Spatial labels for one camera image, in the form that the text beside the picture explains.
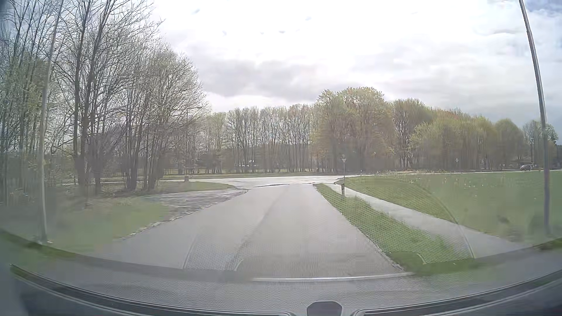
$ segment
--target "field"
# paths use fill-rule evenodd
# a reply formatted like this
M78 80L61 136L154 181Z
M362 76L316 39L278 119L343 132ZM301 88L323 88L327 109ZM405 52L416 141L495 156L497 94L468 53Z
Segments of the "field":
M543 173L400 174L354 177L348 188L516 242L543 230ZM562 236L562 172L551 172L551 228Z
M150 194L232 188L210 182L162 182ZM102 184L102 194L86 202L77 186L50 187L47 192L49 240L59 249L89 252L137 229L171 216L167 206L149 202L145 191L123 192L122 184ZM39 223L37 204L0 210L3 228L32 239Z
M319 184L316 189L349 222L371 239L393 261L408 270L419 270L424 263L443 263L468 259L468 252L457 251L446 240L373 210L364 200L345 197Z
M301 175L329 175L330 173L317 173L317 172L287 172L286 170L281 170L281 172L263 172L263 170L257 170L252 173L204 173L204 170L200 170L200 173L195 173L191 175L191 179L222 179L222 178L253 178L253 177L293 177ZM180 174L166 174L162 177L162 180L173 180L173 179L184 179L184 175ZM63 183L73 183L73 179L64 179ZM115 177L103 177L102 182L122 182L124 178L121 176Z

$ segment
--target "tree line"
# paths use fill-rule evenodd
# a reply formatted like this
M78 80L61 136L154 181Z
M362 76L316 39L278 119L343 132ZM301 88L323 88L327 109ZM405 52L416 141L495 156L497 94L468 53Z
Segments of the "tree line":
M59 0L10 0L0 42L0 200L37 183L102 178L152 190L179 174L501 169L541 165L532 120L491 122L371 87L323 91L311 104L211 112L196 66L174 52L138 0L66 0L55 34L46 150L37 153L41 91ZM548 126L551 161L558 135Z

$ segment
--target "footpath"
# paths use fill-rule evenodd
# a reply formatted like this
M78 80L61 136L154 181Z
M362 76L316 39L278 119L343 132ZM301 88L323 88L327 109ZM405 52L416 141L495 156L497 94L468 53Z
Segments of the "footpath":
M327 184L332 190L341 194L341 186ZM474 258L502 254L509 251L530 247L523 243L515 243L500 237L475 231L460 224L421 213L394 203L372 197L346 188L346 197L356 196L371 205L377 211L384 212L396 220L411 227L422 229L433 235L439 235L458 250L468 250Z

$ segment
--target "cloudy sky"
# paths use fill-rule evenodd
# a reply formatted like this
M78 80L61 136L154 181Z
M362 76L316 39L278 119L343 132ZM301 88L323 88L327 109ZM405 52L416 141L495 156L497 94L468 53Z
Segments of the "cloudy sky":
M562 0L527 0L546 96L562 132ZM213 110L313 102L372 86L492 120L537 118L517 1L155 0L155 18L189 56Z

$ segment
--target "asphalt road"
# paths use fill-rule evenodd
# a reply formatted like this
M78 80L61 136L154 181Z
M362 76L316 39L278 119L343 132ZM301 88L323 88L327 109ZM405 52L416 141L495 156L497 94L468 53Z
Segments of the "asphalt road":
M246 277L262 278L362 277L402 272L313 185L271 186L285 181L328 179L292 178L299 179L246 178L236 179L244 183L226 182L253 188L116 241L96 256L180 269L234 270Z
M254 178L224 178L224 179L194 179L192 181L231 184L237 188L251 189L255 187L276 186L281 184L317 184L334 183L342 175L299 175L292 177L254 177Z

